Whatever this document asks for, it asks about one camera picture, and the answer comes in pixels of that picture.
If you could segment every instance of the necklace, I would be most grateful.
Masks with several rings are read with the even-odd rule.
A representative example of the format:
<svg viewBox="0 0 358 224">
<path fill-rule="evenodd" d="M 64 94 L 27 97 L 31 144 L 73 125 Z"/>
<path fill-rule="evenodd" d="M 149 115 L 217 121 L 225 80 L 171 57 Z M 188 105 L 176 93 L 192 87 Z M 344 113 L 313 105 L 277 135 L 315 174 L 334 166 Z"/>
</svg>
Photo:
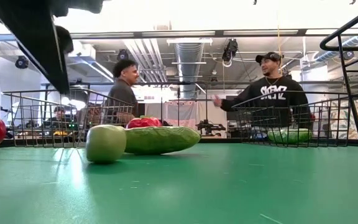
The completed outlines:
<svg viewBox="0 0 358 224">
<path fill-rule="evenodd" d="M 277 80 L 275 80 L 273 83 L 270 83 L 270 82 L 267 80 L 267 77 L 265 77 L 265 80 L 266 80 L 266 82 L 267 82 L 270 86 L 272 86 L 272 85 L 276 84 L 276 82 L 278 82 L 280 78 L 278 78 Z"/>
</svg>

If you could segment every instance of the security camera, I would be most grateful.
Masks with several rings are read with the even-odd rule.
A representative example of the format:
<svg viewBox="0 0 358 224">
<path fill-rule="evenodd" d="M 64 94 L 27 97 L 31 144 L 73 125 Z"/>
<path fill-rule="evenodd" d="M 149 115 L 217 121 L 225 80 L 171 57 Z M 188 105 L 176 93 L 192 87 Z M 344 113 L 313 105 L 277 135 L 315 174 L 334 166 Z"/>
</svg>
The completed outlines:
<svg viewBox="0 0 358 224">
<path fill-rule="evenodd" d="M 29 67 L 29 61 L 25 56 L 19 56 L 15 63 L 16 68 L 26 69 Z"/>
</svg>

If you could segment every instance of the short dark hair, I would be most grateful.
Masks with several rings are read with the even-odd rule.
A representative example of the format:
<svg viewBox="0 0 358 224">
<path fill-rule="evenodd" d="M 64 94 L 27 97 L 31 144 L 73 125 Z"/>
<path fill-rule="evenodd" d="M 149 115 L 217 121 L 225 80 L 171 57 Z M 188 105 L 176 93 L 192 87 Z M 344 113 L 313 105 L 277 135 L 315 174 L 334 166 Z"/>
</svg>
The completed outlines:
<svg viewBox="0 0 358 224">
<path fill-rule="evenodd" d="M 57 107 L 55 107 L 53 112 L 56 113 L 57 111 L 65 112 L 66 110 L 62 106 L 57 106 Z"/>
<path fill-rule="evenodd" d="M 134 62 L 133 60 L 129 60 L 129 59 L 122 59 L 120 61 L 118 61 L 116 63 L 116 65 L 114 66 L 114 68 L 112 69 L 112 74 L 114 75 L 115 78 L 118 78 L 121 76 L 121 72 L 128 67 L 131 66 L 136 66 L 136 62 Z"/>
</svg>

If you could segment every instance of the white wall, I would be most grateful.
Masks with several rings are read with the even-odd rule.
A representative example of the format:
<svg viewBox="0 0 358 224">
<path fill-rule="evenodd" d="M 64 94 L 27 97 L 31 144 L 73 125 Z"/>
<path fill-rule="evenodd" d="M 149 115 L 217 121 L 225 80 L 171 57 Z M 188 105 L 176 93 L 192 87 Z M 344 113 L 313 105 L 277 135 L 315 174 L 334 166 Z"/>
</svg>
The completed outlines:
<svg viewBox="0 0 358 224">
<path fill-rule="evenodd" d="M 30 69 L 18 69 L 15 67 L 14 63 L 0 57 L 0 92 L 4 91 L 23 91 L 23 90 L 39 90 L 40 82 L 43 75 L 39 72 L 35 72 Z M 28 96 L 32 98 L 39 98 L 39 93 L 23 93 L 23 96 Z M 19 98 L 13 98 L 13 102 L 11 102 L 11 97 L 6 95 L 1 95 L 1 106 L 4 109 L 11 109 L 11 104 L 14 102 L 18 102 Z M 23 105 L 32 105 L 31 100 L 24 101 Z M 26 118 L 30 118 L 28 111 L 24 111 L 24 116 Z M 5 112 L 1 112 L 0 117 L 7 122 L 7 114 Z"/>
</svg>

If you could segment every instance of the black baseball cap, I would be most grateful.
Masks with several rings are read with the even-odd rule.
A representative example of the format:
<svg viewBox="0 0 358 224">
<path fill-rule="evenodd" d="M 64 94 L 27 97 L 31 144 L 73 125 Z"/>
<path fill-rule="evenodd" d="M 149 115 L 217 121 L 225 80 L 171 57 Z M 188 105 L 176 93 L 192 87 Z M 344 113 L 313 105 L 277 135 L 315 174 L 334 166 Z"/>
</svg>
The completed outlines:
<svg viewBox="0 0 358 224">
<path fill-rule="evenodd" d="M 259 65 L 262 63 L 262 60 L 270 59 L 274 62 L 279 62 L 281 60 L 281 56 L 278 53 L 275 52 L 269 52 L 265 55 L 257 55 L 255 58 L 255 61 L 259 63 Z"/>
</svg>

